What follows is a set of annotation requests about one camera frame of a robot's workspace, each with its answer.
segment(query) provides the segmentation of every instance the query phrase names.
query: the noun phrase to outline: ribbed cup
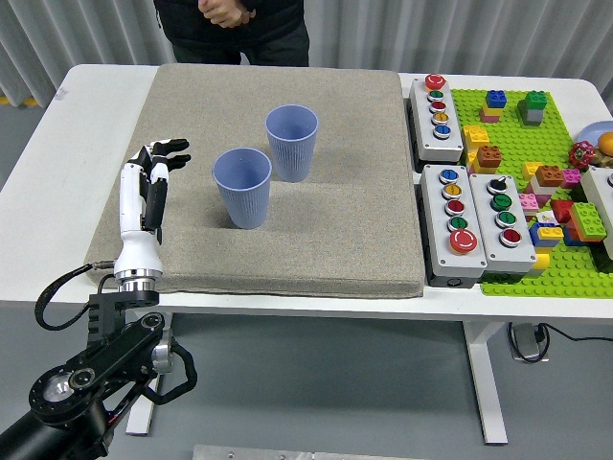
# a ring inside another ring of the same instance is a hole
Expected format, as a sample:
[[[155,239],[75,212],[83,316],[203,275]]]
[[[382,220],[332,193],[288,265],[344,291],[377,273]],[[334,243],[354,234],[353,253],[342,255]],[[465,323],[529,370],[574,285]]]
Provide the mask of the ribbed cup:
[[[319,128],[315,112],[302,105],[281,105],[266,116],[265,125],[279,177],[287,182],[307,178]]]
[[[213,178],[237,227],[256,228],[266,221],[271,173],[270,160],[256,149],[228,150],[213,164]]]

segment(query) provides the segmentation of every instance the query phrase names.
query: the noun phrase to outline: green lego baseplate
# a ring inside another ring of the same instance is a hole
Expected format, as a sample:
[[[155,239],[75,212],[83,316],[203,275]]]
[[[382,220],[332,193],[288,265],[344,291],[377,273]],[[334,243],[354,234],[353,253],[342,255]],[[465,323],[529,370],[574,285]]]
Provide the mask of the green lego baseplate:
[[[500,121],[482,123],[479,111],[487,93],[487,90],[452,90],[458,122],[461,128],[478,125],[487,130],[489,143],[502,152],[503,160],[497,172],[512,175],[519,193],[528,184],[522,174],[522,166],[527,161],[570,168],[568,151],[574,142],[550,93],[545,93],[545,116],[538,127],[523,126],[517,110],[517,104],[526,98],[528,91],[505,91],[507,105]],[[562,188],[552,198],[572,199],[570,191]],[[550,209],[548,203],[540,211]],[[549,267],[539,277],[524,277],[516,284],[486,281],[481,284],[481,291],[485,295],[520,297],[613,298],[613,274],[596,270],[588,247],[567,247],[561,241],[551,254]]]

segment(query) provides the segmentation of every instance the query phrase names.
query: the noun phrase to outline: gray fabric pad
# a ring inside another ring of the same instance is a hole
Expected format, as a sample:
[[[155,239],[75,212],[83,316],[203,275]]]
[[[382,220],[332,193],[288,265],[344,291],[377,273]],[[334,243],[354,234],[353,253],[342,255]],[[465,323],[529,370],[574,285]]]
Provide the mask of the gray fabric pad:
[[[282,104],[306,105],[320,119],[310,175],[286,183],[273,173],[267,221],[255,230],[237,229],[213,181],[213,162],[236,147],[269,155],[264,119]],[[419,222],[397,74],[164,65],[125,160],[142,145],[167,138],[188,139],[193,160],[170,173],[160,291],[422,295]],[[118,174],[86,261],[115,259],[121,249]],[[91,276],[98,281],[102,274]]]

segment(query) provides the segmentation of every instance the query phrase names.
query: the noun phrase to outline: brown lego brick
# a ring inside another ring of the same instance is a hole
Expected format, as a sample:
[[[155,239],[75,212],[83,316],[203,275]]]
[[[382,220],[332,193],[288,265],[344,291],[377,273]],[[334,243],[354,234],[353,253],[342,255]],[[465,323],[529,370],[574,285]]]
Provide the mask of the brown lego brick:
[[[498,146],[483,146],[477,151],[477,161],[482,168],[498,168],[502,163],[502,153]]]
[[[539,166],[536,170],[536,180],[541,187],[559,187],[564,182],[564,174],[557,166]]]

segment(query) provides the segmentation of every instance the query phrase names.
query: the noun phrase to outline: yellow button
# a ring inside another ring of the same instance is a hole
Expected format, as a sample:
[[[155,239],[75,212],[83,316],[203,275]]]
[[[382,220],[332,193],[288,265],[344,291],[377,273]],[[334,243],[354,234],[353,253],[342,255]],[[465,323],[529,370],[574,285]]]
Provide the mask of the yellow button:
[[[447,184],[443,187],[443,196],[446,199],[459,198],[462,195],[462,188],[457,184]]]
[[[434,118],[437,122],[441,123],[446,123],[447,121],[449,121],[449,115],[443,112],[435,113],[434,117],[432,118]]]

